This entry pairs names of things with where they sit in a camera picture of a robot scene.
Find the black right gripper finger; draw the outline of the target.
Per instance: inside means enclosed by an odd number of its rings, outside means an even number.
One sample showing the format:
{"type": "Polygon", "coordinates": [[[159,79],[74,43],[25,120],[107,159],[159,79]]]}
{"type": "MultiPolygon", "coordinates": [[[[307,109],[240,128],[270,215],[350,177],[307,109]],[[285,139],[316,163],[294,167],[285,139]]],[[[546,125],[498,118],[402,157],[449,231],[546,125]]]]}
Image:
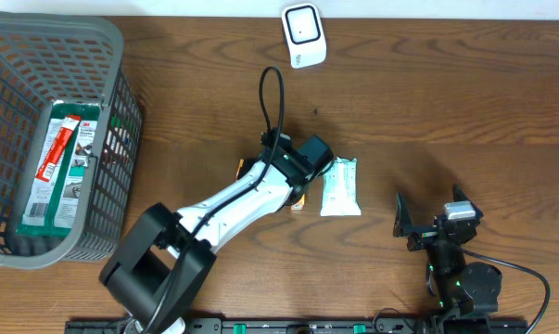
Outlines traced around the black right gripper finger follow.
{"type": "Polygon", "coordinates": [[[476,204],[470,200],[462,191],[458,184],[452,186],[452,196],[454,202],[468,201],[474,211],[476,212],[476,218],[482,218],[484,216],[483,212],[476,206],[476,204]]]}
{"type": "Polygon", "coordinates": [[[401,193],[397,194],[397,209],[393,227],[393,236],[402,238],[409,236],[413,231],[413,221],[409,214],[406,201],[401,193]]]}

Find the mint green wipes packet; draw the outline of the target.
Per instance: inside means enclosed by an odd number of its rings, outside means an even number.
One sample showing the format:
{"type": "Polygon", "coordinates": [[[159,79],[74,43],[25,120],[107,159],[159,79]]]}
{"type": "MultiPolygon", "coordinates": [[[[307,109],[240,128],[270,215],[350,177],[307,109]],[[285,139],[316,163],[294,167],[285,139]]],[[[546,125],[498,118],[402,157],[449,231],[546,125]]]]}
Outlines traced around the mint green wipes packet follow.
{"type": "Polygon", "coordinates": [[[324,187],[320,215],[361,216],[357,202],[357,159],[336,157],[323,174],[324,187]]]}

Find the orange tissue pack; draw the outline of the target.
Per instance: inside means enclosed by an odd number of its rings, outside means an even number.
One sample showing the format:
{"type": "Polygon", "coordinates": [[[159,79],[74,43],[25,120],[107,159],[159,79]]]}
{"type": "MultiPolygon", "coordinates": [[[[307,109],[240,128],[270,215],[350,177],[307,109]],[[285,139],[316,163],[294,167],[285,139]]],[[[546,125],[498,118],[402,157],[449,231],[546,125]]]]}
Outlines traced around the orange tissue pack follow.
{"type": "Polygon", "coordinates": [[[304,206],[305,206],[305,199],[306,199],[306,195],[303,194],[301,196],[301,198],[296,203],[294,203],[290,206],[290,209],[292,211],[302,211],[304,206]]]}
{"type": "Polygon", "coordinates": [[[240,159],[240,161],[238,163],[238,167],[237,167],[236,174],[235,174],[235,180],[236,181],[242,177],[241,175],[242,175],[242,169],[243,169],[244,162],[245,162],[244,159],[240,159]]]}

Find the red and white package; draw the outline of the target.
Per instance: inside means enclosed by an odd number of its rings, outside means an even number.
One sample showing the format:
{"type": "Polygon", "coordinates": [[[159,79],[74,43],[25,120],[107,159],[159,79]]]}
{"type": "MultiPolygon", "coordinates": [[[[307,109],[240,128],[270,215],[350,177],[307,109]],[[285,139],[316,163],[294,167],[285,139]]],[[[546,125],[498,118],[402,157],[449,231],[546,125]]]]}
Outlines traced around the red and white package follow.
{"type": "Polygon", "coordinates": [[[57,164],[81,119],[81,116],[70,114],[63,119],[50,120],[45,140],[46,143],[50,144],[50,147],[37,170],[36,179],[46,183],[51,181],[57,164]]]}

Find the dark green package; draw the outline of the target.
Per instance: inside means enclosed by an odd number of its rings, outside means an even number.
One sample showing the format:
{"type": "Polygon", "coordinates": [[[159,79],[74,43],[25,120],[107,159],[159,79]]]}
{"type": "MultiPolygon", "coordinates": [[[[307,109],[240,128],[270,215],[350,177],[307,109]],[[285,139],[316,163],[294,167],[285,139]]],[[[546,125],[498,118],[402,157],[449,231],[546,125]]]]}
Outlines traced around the dark green package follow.
{"type": "MultiPolygon", "coordinates": [[[[56,104],[51,109],[49,122],[70,114],[81,116],[82,119],[67,144],[51,181],[46,183],[34,176],[32,189],[16,230],[19,235],[64,238],[72,229],[84,174],[92,153],[100,108],[92,105],[56,104]]],[[[50,147],[45,142],[49,122],[36,173],[50,147]]]]}

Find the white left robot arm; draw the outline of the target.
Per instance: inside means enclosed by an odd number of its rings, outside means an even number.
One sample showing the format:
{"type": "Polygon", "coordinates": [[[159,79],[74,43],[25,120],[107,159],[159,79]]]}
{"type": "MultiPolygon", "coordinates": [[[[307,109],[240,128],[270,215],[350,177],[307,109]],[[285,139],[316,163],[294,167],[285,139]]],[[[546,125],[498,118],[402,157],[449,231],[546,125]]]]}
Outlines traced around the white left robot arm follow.
{"type": "Polygon", "coordinates": [[[145,210],[103,267],[99,279],[144,333],[183,332],[180,318],[200,291],[218,251],[261,217],[298,202],[330,165],[318,136],[298,148],[288,135],[264,134],[263,151],[236,180],[176,211],[145,210]]]}

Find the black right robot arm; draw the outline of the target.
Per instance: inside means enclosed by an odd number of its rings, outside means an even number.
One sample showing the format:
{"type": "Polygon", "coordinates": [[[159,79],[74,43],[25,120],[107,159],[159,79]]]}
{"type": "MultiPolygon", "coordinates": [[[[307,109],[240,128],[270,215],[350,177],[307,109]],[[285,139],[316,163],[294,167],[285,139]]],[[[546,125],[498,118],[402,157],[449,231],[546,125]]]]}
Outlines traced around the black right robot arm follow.
{"type": "Polygon", "coordinates": [[[468,263],[463,244],[476,236],[482,211],[458,187],[431,225],[415,225],[402,194],[397,195],[393,236],[409,251],[427,254],[426,280],[436,286],[441,309],[415,322],[415,333],[490,333],[489,315],[498,311],[502,273],[495,266],[468,263]]]}

